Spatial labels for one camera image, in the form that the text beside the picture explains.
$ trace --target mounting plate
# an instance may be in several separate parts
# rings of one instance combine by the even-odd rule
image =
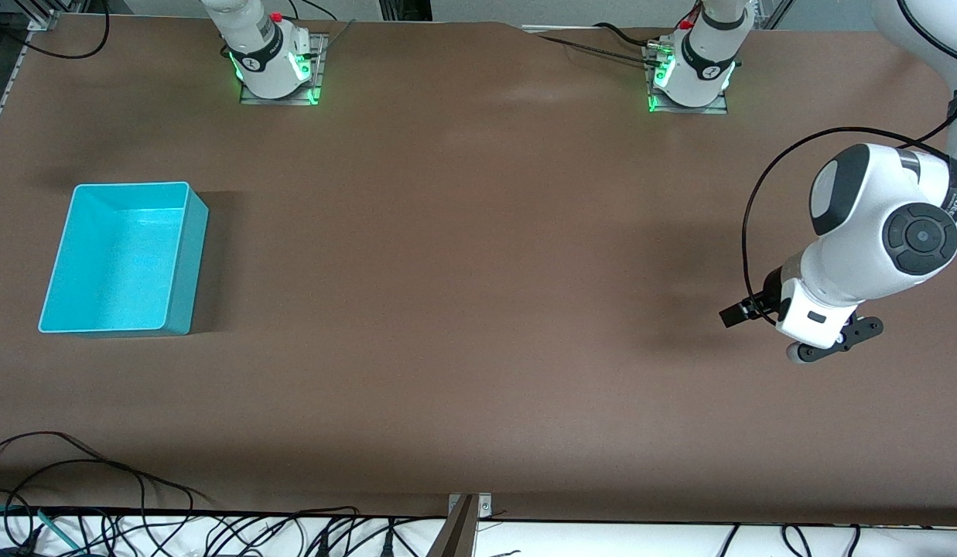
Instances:
[[[450,494],[447,500],[447,514],[454,510],[454,504],[464,494]],[[492,515],[492,494],[478,494],[478,518],[489,518]]]
[[[291,94],[277,99],[261,98],[252,93],[248,86],[241,84],[241,104],[277,104],[285,106],[311,106],[320,104],[320,88],[323,87],[323,67],[326,66],[326,32],[309,34],[309,81],[300,85]]]

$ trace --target white floor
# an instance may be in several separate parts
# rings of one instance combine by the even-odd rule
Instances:
[[[149,523],[178,521],[180,518],[149,516]],[[55,519],[55,525],[65,535],[79,545],[82,536],[77,527],[78,518]],[[100,518],[88,516],[84,519],[91,539],[99,535]],[[142,523],[141,516],[129,516],[122,522],[123,528],[134,528]],[[269,525],[276,523],[275,518],[263,519],[242,532],[242,537],[252,540],[261,535]],[[327,523],[326,518],[302,518],[299,524],[292,523],[283,528],[269,543],[259,549],[264,557],[292,557],[301,551],[302,540],[309,544],[313,536]],[[429,544],[436,538],[442,521],[419,521],[399,526],[400,535],[406,539],[415,552],[424,555]],[[215,518],[194,518],[166,543],[166,551],[172,557],[203,557],[207,533],[219,522]],[[351,544],[357,544],[376,530],[385,528],[385,519],[372,519],[359,526],[351,537]],[[496,522],[483,521],[479,525],[476,540],[475,557],[493,557],[512,551],[520,551],[518,557],[563,557],[606,556],[606,557],[717,557],[728,535],[729,525],[603,525],[603,523],[562,523],[562,522]],[[11,532],[18,540],[23,539],[28,529],[26,518],[11,518]],[[166,538],[175,526],[157,526],[152,534],[159,542]],[[840,526],[812,526],[803,528],[815,557],[845,557],[853,538],[851,528]],[[802,552],[800,541],[794,532],[790,533],[792,544]],[[221,540],[230,538],[225,535]],[[128,540],[138,549],[138,554],[150,556],[156,546],[145,534],[145,529],[129,533]],[[351,557],[378,557],[382,550],[383,536],[375,536]],[[333,557],[344,555],[344,539],[330,553]],[[3,518],[0,518],[0,547],[10,546],[4,532]],[[234,539],[221,548],[220,556],[236,555],[244,544]],[[94,555],[104,555],[103,546],[95,548]],[[116,548],[117,557],[135,557],[134,552],[125,543]],[[48,528],[44,528],[39,537],[36,553],[54,556],[67,553],[69,546],[62,542]],[[409,557],[410,553],[395,543],[397,557]],[[740,528],[728,555],[730,557],[794,557],[784,546],[780,537],[780,528],[776,525],[743,526]],[[859,546],[853,557],[957,557],[957,530],[955,529],[917,529],[917,528],[864,528]]]

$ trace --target wire bundle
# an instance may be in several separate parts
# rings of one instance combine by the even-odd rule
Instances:
[[[183,486],[183,484],[171,482],[171,480],[160,478],[159,476],[153,475],[153,473],[143,472],[141,470],[135,469],[133,466],[128,466],[107,458],[103,454],[93,450],[75,437],[72,437],[66,433],[61,433],[58,431],[35,431],[23,433],[21,435],[15,435],[14,437],[0,442],[0,452],[20,439],[40,436],[61,439],[67,442],[73,448],[81,451],[86,457],[89,458],[68,459],[58,461],[50,465],[41,466],[35,472],[32,472],[26,476],[25,479],[21,480],[21,482],[15,484],[14,487],[0,487],[0,494],[5,496],[3,504],[0,504],[0,514],[3,515],[4,532],[5,535],[7,535],[7,539],[10,540],[14,546],[17,546],[17,549],[12,551],[11,555],[9,555],[7,551],[0,548],[0,557],[30,557],[31,554],[35,553],[37,539],[39,538],[40,533],[43,532],[44,528],[48,528],[55,533],[55,535],[60,536],[60,538],[71,547],[70,551],[50,557],[99,557],[101,555],[114,557],[114,555],[117,555],[117,550],[121,543],[125,544],[125,546],[131,550],[131,553],[136,556],[139,555],[138,549],[136,549],[131,540],[128,539],[128,535],[130,535],[132,532],[142,529],[145,530],[145,534],[147,537],[149,537],[149,540],[154,546],[154,550],[150,552],[147,557],[156,557],[159,556],[159,554],[163,555],[164,557],[175,557],[168,550],[166,550],[166,544],[171,542],[171,540],[178,535],[179,531],[182,530],[182,528],[184,528],[188,522],[208,518],[206,515],[199,514],[198,511],[194,512],[194,496],[205,497],[198,490],[194,490],[192,487]],[[138,482],[139,502],[138,508],[136,508],[136,517],[141,518],[141,521],[139,521],[141,523],[139,523],[139,525],[132,526],[124,525],[125,519],[129,519],[131,516],[111,516],[108,510],[105,510],[102,507],[54,507],[53,509],[33,507],[23,497],[22,491],[48,471],[63,468],[64,466],[79,465],[107,466],[113,470],[131,475],[132,478]],[[180,518],[178,521],[171,522],[149,521],[149,514],[147,514],[146,508],[146,484],[169,487],[171,490],[177,490],[179,493],[184,494],[188,501],[188,505],[184,510],[184,518]],[[320,529],[320,531],[316,533],[316,535],[309,540],[308,543],[299,519],[309,518],[309,516],[322,515],[325,514],[325,512],[336,511],[350,511],[354,515],[330,519],[330,522],[327,523],[325,528]],[[82,536],[82,542],[81,544],[79,542],[73,542],[73,540],[65,535],[65,533],[54,523],[55,519],[67,514],[79,514],[87,516],[99,515],[99,533],[87,531],[88,526],[86,525],[86,521],[83,521],[83,519],[80,518],[78,528],[80,535]],[[407,542],[405,542],[402,536],[400,536],[396,528],[400,525],[406,525],[406,523],[409,522],[422,521],[422,519],[427,518],[405,518],[401,519],[400,521],[395,521],[395,519],[393,519],[393,521],[390,521],[389,525],[386,525],[385,528],[375,530],[368,536],[362,538],[360,542],[351,545],[352,537],[354,536],[354,530],[371,521],[371,518],[359,518],[359,514],[361,514],[361,511],[359,511],[357,507],[344,505],[344,507],[307,508],[307,510],[296,511],[293,512],[293,514],[288,514],[286,516],[270,514],[249,515],[244,516],[243,518],[235,518],[233,521],[229,521],[224,516],[209,516],[209,518],[215,519],[217,524],[210,529],[206,539],[203,540],[202,557],[215,557],[217,555],[223,555],[222,552],[224,548],[228,547],[228,544],[232,543],[234,540],[240,542],[242,546],[241,550],[235,553],[238,556],[245,557],[248,555],[256,555],[258,557],[264,557],[259,548],[266,543],[269,543],[271,539],[273,539],[276,535],[279,535],[279,533],[283,532],[285,529],[289,528],[290,525],[295,525],[300,533],[300,547],[297,552],[297,557],[310,557],[315,551],[316,557],[327,557],[329,556],[330,551],[340,547],[340,543],[345,539],[347,540],[347,543],[345,543],[344,546],[343,556],[348,557],[354,553],[354,551],[357,551],[358,548],[364,546],[368,540],[382,535],[382,533],[387,531],[390,532],[390,535],[393,535],[396,539],[398,539],[399,542],[406,547],[408,552],[413,554],[414,557],[418,557],[413,548],[410,547]],[[25,539],[23,540],[18,539],[18,537],[14,535],[14,532],[12,532],[10,517],[13,515],[23,515],[28,518],[28,530],[26,530]],[[267,521],[269,518],[277,519],[270,525],[267,525],[266,528],[263,529],[262,532],[258,533],[258,535],[255,537],[251,539],[247,539],[245,537],[246,530],[258,525],[259,522]],[[171,526],[176,526],[176,528],[160,541],[159,537],[156,537],[156,535],[153,533],[153,530],[157,531],[159,528],[171,528]],[[334,537],[332,541],[332,537],[330,536],[336,535],[337,533],[340,533],[340,535]]]

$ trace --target black cable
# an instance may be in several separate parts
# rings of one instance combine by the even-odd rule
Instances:
[[[396,521],[394,518],[389,518],[389,529],[385,532],[385,542],[382,542],[382,553],[378,554],[378,557],[396,557],[396,554],[392,551],[392,536],[396,533]]]
[[[898,0],[898,8],[901,9],[901,14],[905,17],[905,21],[908,22],[908,25],[914,29],[914,32],[917,32],[922,39],[926,39],[926,42],[934,46],[939,52],[948,54],[953,60],[957,61],[957,50],[953,49],[952,46],[946,45],[942,41],[939,41],[938,38],[935,38],[928,30],[924,27],[921,27],[921,23],[914,18],[911,10],[908,8],[908,4],[905,0]]]
[[[354,518],[331,518],[330,522],[326,523],[325,528],[316,533],[316,536],[314,536],[313,541],[309,543],[309,547],[306,553],[302,554],[302,557],[312,555],[314,548],[316,548],[316,557],[329,556],[330,550],[327,548],[330,547],[330,535],[340,530],[347,521],[354,521]]]
[[[853,541],[849,543],[849,550],[846,550],[846,557],[853,557],[856,552],[856,544],[860,543],[860,525],[853,526]]]
[[[38,469],[36,472],[31,473],[31,474],[28,476],[28,478],[22,480],[22,482],[19,483],[18,486],[15,487],[14,490],[11,490],[12,494],[9,494],[9,495],[8,495],[8,500],[7,500],[7,504],[5,504],[5,508],[10,507],[10,504],[12,503],[12,499],[14,498],[14,494],[17,494],[20,490],[22,490],[22,489],[26,486],[26,484],[27,484],[28,482],[30,482],[31,480],[35,479],[37,476],[42,475],[42,473],[45,473],[45,472],[47,472],[48,470],[52,470],[52,469],[54,469],[54,468],[57,468],[58,466],[65,466],[65,465],[79,464],[79,463],[96,463],[96,464],[101,464],[101,465],[104,465],[104,466],[110,466],[111,468],[114,468],[114,469],[116,469],[116,470],[120,470],[121,472],[130,473],[132,476],[135,477],[136,480],[138,480],[138,485],[139,485],[139,487],[141,487],[141,503],[142,503],[141,512],[142,512],[142,522],[145,523],[145,527],[146,527],[146,528],[149,527],[149,523],[147,523],[147,517],[146,517],[146,515],[145,515],[145,482],[143,482],[143,479],[151,480],[152,482],[156,482],[156,483],[159,483],[159,484],[163,484],[163,486],[171,487],[171,489],[178,490],[178,491],[182,491],[182,493],[184,493],[185,496],[188,498],[188,500],[189,500],[189,508],[188,508],[188,511],[187,511],[187,514],[186,514],[186,518],[184,519],[184,521],[182,521],[182,522],[180,523],[179,526],[177,526],[177,528],[175,528],[175,530],[173,530],[173,531],[170,533],[170,535],[168,535],[168,536],[166,537],[166,539],[162,540],[162,542],[161,542],[160,544],[154,539],[154,536],[153,536],[153,535],[150,535],[150,529],[147,530],[147,533],[149,533],[149,537],[152,539],[153,542],[156,543],[156,550],[155,550],[149,557],[154,557],[154,555],[156,555],[157,553],[159,553],[159,551],[161,551],[163,554],[166,554],[166,557],[171,557],[171,555],[170,555],[166,550],[164,550],[163,547],[164,547],[164,545],[166,545],[166,543],[170,542],[170,540],[171,540],[173,537],[175,537],[175,535],[178,535],[179,530],[181,530],[181,529],[183,528],[183,526],[185,526],[186,523],[187,523],[188,521],[190,521],[190,519],[191,519],[190,512],[192,512],[192,510],[193,510],[193,508],[194,508],[194,504],[195,504],[195,500],[194,500],[193,494],[194,494],[194,493],[200,494],[199,491],[193,490],[193,489],[191,489],[191,487],[183,486],[183,484],[177,484],[177,483],[174,483],[174,482],[169,482],[169,480],[166,480],[166,479],[163,479],[163,478],[159,478],[159,476],[153,475],[153,473],[142,472],[142,471],[139,471],[138,469],[132,468],[132,466],[128,466],[128,465],[122,464],[122,463],[120,463],[120,462],[110,460],[109,458],[104,457],[104,455],[100,454],[99,452],[93,451],[92,448],[88,447],[87,445],[85,445],[84,443],[82,443],[81,441],[79,441],[78,439],[76,439],[75,437],[72,437],[71,435],[69,435],[69,434],[67,434],[67,433],[61,433],[60,431],[32,431],[32,432],[29,432],[29,433],[18,434],[18,435],[15,435],[15,436],[13,436],[13,437],[10,437],[10,438],[8,438],[8,439],[5,439],[5,440],[1,441],[1,442],[0,442],[0,449],[1,449],[1,448],[4,448],[4,447],[7,447],[7,446],[9,446],[11,443],[14,443],[15,441],[18,441],[18,440],[20,440],[20,439],[23,439],[23,438],[26,438],[26,437],[33,437],[33,436],[51,436],[51,437],[60,438],[60,439],[62,439],[62,440],[64,440],[64,441],[67,441],[67,443],[69,443],[70,445],[72,445],[72,447],[75,447],[76,449],[79,449],[80,451],[82,451],[82,452],[85,453],[86,455],[91,456],[91,457],[93,457],[93,458],[92,458],[92,459],[71,459],[71,460],[60,461],[60,462],[53,463],[53,464],[50,464],[50,465],[47,465],[47,466],[43,466],[43,468],[40,468],[40,469]]]
[[[611,24],[611,22],[601,21],[595,25],[592,25],[592,27],[601,27],[603,29],[609,29],[610,31],[615,32],[615,34],[618,35],[620,39],[622,39],[623,41],[626,41],[627,43],[630,43],[631,45],[636,45],[636,46],[647,45],[647,41],[640,41],[639,39],[634,39],[633,36],[627,35],[625,32],[623,32],[622,29],[617,28],[615,25]]]
[[[245,542],[244,549],[241,550],[241,553],[248,552],[248,550],[251,550],[252,548],[260,547],[263,544],[269,542],[269,540],[273,536],[276,536],[277,533],[280,532],[285,527],[285,525],[287,525],[290,521],[297,521],[297,519],[301,518],[302,516],[306,516],[310,514],[322,514],[323,512],[329,512],[329,511],[345,511],[345,510],[355,511],[355,512],[358,512],[358,514],[361,513],[361,511],[359,511],[357,507],[351,507],[350,505],[344,505],[343,507],[306,508],[305,510],[302,510],[302,511],[293,512],[293,514],[286,516],[286,518],[281,519],[281,521],[278,521],[276,523],[273,523],[273,525],[268,526],[268,528],[266,528],[265,531],[260,533],[260,535],[256,536],[255,539],[252,539],[251,542]],[[247,525],[241,526],[241,529],[236,531],[237,532],[236,536],[238,537],[238,539],[241,539],[240,532],[244,532],[245,529],[251,528],[252,525],[256,525],[256,523],[258,523],[259,521],[264,521],[265,519],[266,519],[265,516],[258,516],[258,518],[253,518],[251,522],[248,522]],[[244,518],[239,518],[237,521],[231,523],[231,530],[233,530],[233,525],[236,525],[238,522],[241,522],[243,520]],[[329,527],[330,527],[330,523],[327,523],[327,528],[320,530],[320,533],[318,533],[318,535],[314,537],[311,544],[309,544],[309,549],[307,550],[306,555],[313,552],[313,548],[316,547],[316,543],[319,542],[320,536],[325,535],[325,533],[330,531],[328,529]],[[216,543],[217,540],[220,539],[220,536],[222,535],[223,535],[223,532],[221,532],[220,535],[218,535],[217,538],[214,539],[213,543]],[[220,545],[217,546],[216,549],[214,550],[213,555],[220,554],[221,549],[223,549],[223,547],[226,546],[227,543],[231,541],[231,539],[233,539],[233,536],[228,536],[223,543],[220,543]],[[203,557],[210,556],[210,547],[212,547],[212,545],[208,543],[205,550],[203,550]]]
[[[957,120],[957,106],[956,106],[956,109],[952,111],[952,114],[949,114],[949,116],[946,117],[941,124],[939,124],[938,126],[935,126],[933,130],[928,132],[928,134],[924,134],[924,136],[921,136],[920,138],[916,138],[915,141],[928,141],[930,140],[930,138],[934,138],[935,136],[938,136],[939,133],[942,133],[942,130],[945,130],[945,128],[948,128],[949,125],[951,125],[956,120]],[[906,147],[908,147],[907,144],[898,146],[899,149],[903,149]]]
[[[35,50],[37,53],[42,53],[42,54],[44,54],[44,56],[51,56],[51,57],[53,57],[54,59],[61,59],[61,60],[82,60],[82,59],[88,59],[88,57],[96,56],[96,53],[99,53],[100,50],[103,50],[103,47],[107,45],[107,38],[109,38],[109,36],[110,36],[110,8],[107,7],[107,3],[108,3],[108,0],[100,0],[100,5],[103,6],[103,10],[104,10],[104,35],[103,35],[103,38],[100,38],[100,43],[99,43],[99,45],[97,45],[97,46],[95,47],[95,49],[92,49],[92,50],[90,50],[90,52],[85,53],[85,54],[60,54],[60,53],[54,53],[54,52],[51,52],[51,50],[45,50],[45,49],[42,49],[42,47],[38,47],[38,46],[32,45],[32,44],[31,44],[30,42],[28,42],[28,41],[22,41],[22,39],[18,39],[17,36],[15,36],[14,34],[12,34],[12,32],[10,32],[10,31],[8,31],[7,29],[5,29],[4,26],[3,26],[1,23],[0,23],[0,30],[3,31],[3,32],[4,32],[4,35],[6,35],[7,38],[10,39],[11,41],[14,41],[15,43],[18,43],[18,44],[21,45],[21,46],[27,46],[27,47],[29,47],[29,49]]]
[[[588,52],[603,54],[603,56],[612,56],[614,59],[634,61],[635,63],[644,64],[644,66],[654,66],[656,64],[656,60],[644,60],[636,56],[628,56],[627,54],[614,53],[612,52],[612,50],[596,49],[595,46],[580,45],[579,43],[573,43],[570,41],[566,41],[565,39],[557,39],[556,36],[543,36],[543,35],[538,35],[538,36],[539,38],[544,39],[545,41],[558,43],[559,45],[574,46],[575,49],[588,50]]]
[[[210,554],[210,550],[211,550],[211,549],[213,548],[213,546],[220,540],[220,537],[223,537],[223,536],[224,536],[224,533],[226,533],[226,532],[228,532],[228,531],[231,533],[231,536],[228,537],[227,541],[224,542],[224,544],[221,544],[221,546],[220,546],[221,548],[223,548],[224,545],[226,545],[228,542],[230,542],[231,539],[234,539],[234,538],[237,538],[238,540],[240,540],[240,542],[241,542],[242,545],[248,543],[248,540],[244,539],[244,536],[241,535],[241,532],[242,532],[242,530],[244,530],[245,528],[248,528],[248,526],[254,525],[255,522],[260,521],[260,519],[261,519],[261,518],[252,519],[252,522],[251,522],[250,525],[241,526],[241,529],[240,529],[240,530],[235,530],[235,529],[234,529],[234,526],[235,526],[235,525],[238,525],[238,523],[247,521],[247,520],[248,520],[248,516],[241,516],[241,518],[235,519],[235,521],[231,522],[230,524],[228,524],[228,523],[226,522],[226,519],[224,519],[224,518],[218,518],[218,519],[217,519],[217,524],[214,525],[213,528],[210,528],[210,531],[207,532],[206,537],[203,539],[203,557],[207,557],[207,556]],[[223,526],[224,526],[224,529],[223,529],[223,530],[220,530],[219,535],[217,535],[217,537],[215,537],[214,540],[213,540],[212,542],[210,542],[210,536],[217,530],[217,528],[220,528],[220,525],[223,525]]]
[[[344,537],[347,536],[347,545],[344,546],[344,554],[347,554],[348,551],[350,551],[351,535],[354,535],[354,530],[357,528],[360,528],[361,526],[364,526],[365,523],[369,521],[371,521],[371,518],[362,518],[361,522],[358,522],[357,519],[351,518],[350,527],[347,529],[347,532],[344,532],[342,535],[337,537],[337,539],[334,540],[333,543],[330,543],[326,547],[327,553],[330,553],[330,551],[333,551],[334,547],[337,547],[338,545],[340,545],[340,540],[343,540]]]
[[[82,516],[79,516],[79,532],[81,532],[82,535],[83,535],[83,542],[84,542],[83,547],[79,547],[79,549],[73,549],[73,550],[71,550],[71,551],[67,551],[67,552],[65,552],[65,553],[59,554],[59,555],[57,555],[57,557],[72,557],[72,556],[75,556],[75,555],[90,555],[90,554],[93,553],[93,547],[96,547],[96,546],[101,545],[101,544],[102,544],[104,547],[107,548],[108,554],[111,554],[113,551],[111,550],[110,541],[111,541],[111,540],[114,540],[114,542],[116,542],[118,536],[125,534],[125,532],[120,532],[120,533],[117,532],[117,522],[118,522],[118,521],[112,521],[111,518],[110,518],[110,515],[109,515],[109,514],[106,514],[106,512],[103,512],[102,510],[100,510],[100,508],[97,508],[97,507],[82,507],[82,508],[83,508],[83,510],[86,510],[86,511],[97,512],[97,513],[100,515],[100,535],[97,536],[97,537],[95,537],[95,538],[93,538],[92,540],[88,540],[88,538],[87,538],[87,536],[86,536],[86,525],[85,525],[85,521],[83,521]],[[108,533],[107,533],[107,523],[104,522],[104,521],[109,521],[110,526],[111,526],[110,529],[111,529],[111,531],[114,532],[113,535],[108,535]],[[134,529],[139,529],[139,528],[141,528],[141,527],[142,527],[142,526],[135,526],[135,528],[132,528],[132,530],[134,530]]]
[[[801,553],[798,553],[798,551],[795,550],[794,546],[791,545],[791,543],[788,541],[788,538],[787,538],[787,529],[789,529],[789,528],[793,528],[794,531],[795,531],[795,533],[797,533],[798,537],[800,537],[800,539],[801,539],[801,544],[805,547],[805,554],[804,554],[804,555],[801,554]],[[791,550],[791,553],[796,554],[797,557],[812,557],[812,548],[808,546],[808,540],[805,539],[804,533],[802,533],[801,529],[798,528],[798,526],[792,526],[792,525],[783,525],[783,526],[781,526],[781,539],[784,540],[784,545],[786,545],[787,548],[788,548],[789,550]]]
[[[327,15],[330,15],[330,18],[331,18],[333,21],[337,21],[337,15],[334,15],[334,14],[330,13],[330,10],[327,10],[325,7],[320,6],[320,4],[312,3],[311,0],[299,0],[299,1],[300,1],[301,3],[308,4],[309,6],[312,6],[312,7],[316,8],[316,9],[320,10],[321,12],[323,12],[323,13],[325,13],[325,14],[327,14]]]
[[[418,516],[417,518],[407,518],[404,521],[396,522],[394,526],[407,525],[410,522],[429,521],[429,519],[431,518],[432,516]],[[389,526],[386,525],[385,528],[375,530],[375,532],[372,532],[368,536],[365,536],[365,539],[362,539],[361,542],[355,543],[354,546],[352,546],[350,549],[345,551],[345,553],[341,557],[350,557],[350,555],[352,553],[355,553],[355,551],[357,551],[359,547],[361,547],[365,543],[368,543],[368,540],[372,539],[373,537],[377,535],[381,535],[381,533],[386,532],[386,530],[388,529],[389,529]]]
[[[245,545],[248,544],[248,542],[245,542],[244,539],[242,538],[242,535],[244,534],[244,530],[251,528],[251,526],[253,525],[257,525],[258,522],[260,521],[264,521],[265,516],[256,516],[256,518],[251,518],[251,522],[248,522],[246,523],[246,525],[241,526],[241,528],[238,530],[234,530],[234,525],[236,525],[238,522],[246,521],[246,519],[248,518],[239,518],[237,521],[231,522],[231,526],[228,526],[228,529],[230,529],[231,532],[234,533],[234,535],[228,536],[226,540],[221,542],[220,545],[218,545],[214,549],[213,555],[219,555],[221,549],[224,549],[224,546],[226,546],[228,543],[231,543],[231,540],[233,540],[235,537],[237,537],[237,539],[240,539],[243,543],[245,543]],[[224,532],[226,531],[227,529],[224,529],[224,531],[222,531],[219,535],[217,535],[216,538],[214,538],[215,544],[217,543],[217,540],[219,540],[220,537],[223,536]],[[208,556],[210,556],[210,547],[209,546],[203,547],[203,557],[208,557]]]
[[[733,543],[733,537],[736,537],[736,533],[740,531],[740,523],[737,522],[733,525],[733,529],[729,531],[729,535],[726,536],[726,543],[723,543],[723,547],[719,550],[719,557],[726,557],[726,553],[729,552],[729,546]]]
[[[395,526],[393,526],[392,533],[393,535],[396,535],[396,539],[399,540],[399,543],[403,544],[403,547],[406,548],[406,551],[410,552],[410,555],[413,555],[413,557],[419,557],[419,553],[415,552],[413,548],[410,547],[410,544],[403,539],[403,536],[400,535],[399,530],[397,530]]]
[[[946,155],[944,152],[939,151],[939,149],[936,149],[935,147],[931,147],[931,145],[927,145],[924,142],[914,140],[913,138],[909,138],[908,136],[903,136],[902,134],[896,134],[894,132],[880,130],[877,128],[868,128],[864,126],[845,126],[845,127],[838,127],[838,128],[829,128],[828,130],[822,130],[818,133],[811,134],[810,136],[806,138],[800,138],[800,140],[794,142],[793,145],[790,145],[790,147],[782,151],[780,155],[775,156],[773,161],[771,161],[771,163],[767,165],[767,168],[764,170],[764,173],[761,173],[760,179],[757,180],[757,184],[755,184],[754,186],[754,190],[750,191],[750,199],[747,201],[747,210],[743,212],[743,230],[741,230],[740,232],[740,251],[741,251],[741,257],[743,257],[743,283],[747,287],[747,296],[750,297],[750,302],[751,304],[753,304],[754,311],[757,314],[760,314],[760,317],[763,317],[764,321],[766,321],[767,323],[771,325],[776,325],[778,324],[778,322],[772,320],[772,318],[766,314],[764,307],[760,305],[760,300],[758,300],[757,297],[754,295],[754,287],[750,283],[750,257],[748,257],[748,254],[747,254],[747,227],[748,225],[750,225],[750,212],[754,208],[754,200],[757,199],[757,193],[760,192],[760,187],[764,185],[764,180],[767,179],[768,174],[771,174],[771,170],[773,170],[774,167],[777,166],[778,163],[785,158],[785,156],[790,155],[791,152],[794,151],[794,149],[801,147],[801,145],[806,144],[806,142],[815,141],[817,140],[817,138],[826,137],[832,134],[849,133],[849,132],[860,133],[860,134],[872,134],[872,135],[880,136],[884,138],[892,138],[892,140],[903,142],[905,145],[909,145],[909,147],[917,147],[917,148],[923,149],[923,151],[928,152],[928,154],[930,155],[937,156],[938,158],[942,159],[942,161],[947,162],[949,160],[949,156]]]
[[[23,510],[28,514],[28,536],[32,535],[32,532],[35,531],[35,514],[32,512],[30,505],[28,505],[28,501],[25,501],[25,498],[21,497],[21,494],[15,493],[15,491],[12,490],[5,490],[4,487],[0,487],[0,494],[7,494],[7,501],[4,501],[4,533],[7,535],[7,539],[11,540],[12,544],[20,546],[21,543],[19,543],[11,533],[11,521],[9,518],[11,504],[14,503],[14,500],[21,501]]]

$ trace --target metal bracket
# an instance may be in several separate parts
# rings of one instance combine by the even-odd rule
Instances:
[[[787,15],[794,0],[760,0],[762,23],[758,29],[777,29]]]
[[[796,364],[810,364],[818,362],[825,356],[832,356],[838,352],[849,352],[850,348],[865,340],[870,340],[884,332],[884,322],[876,317],[857,317],[850,315],[843,331],[839,333],[836,344],[832,348],[815,348],[807,344],[796,342],[788,347],[788,359]]]
[[[330,35],[326,32],[309,34],[309,80],[290,95],[279,99],[261,98],[241,84],[241,104],[277,104],[285,106],[311,106],[320,104],[320,89],[323,88],[323,68],[326,66],[326,46]]]
[[[28,35],[28,40],[32,38],[32,34]],[[4,106],[7,104],[7,97],[11,94],[11,87],[14,86],[15,79],[18,78],[18,72],[21,71],[21,64],[25,63],[25,54],[28,53],[28,49],[23,47],[21,52],[18,52],[18,59],[14,62],[14,70],[11,71],[11,77],[7,80],[7,86],[4,87],[4,93],[0,96],[0,115],[4,112]]]
[[[447,512],[454,510],[457,501],[467,494],[451,494],[447,498]],[[489,518],[492,515],[492,494],[477,494],[478,496],[478,518]]]
[[[488,496],[488,510],[492,510],[489,494],[453,494],[451,511],[440,532],[429,547],[426,557],[472,557],[478,529],[478,511],[481,498]]]

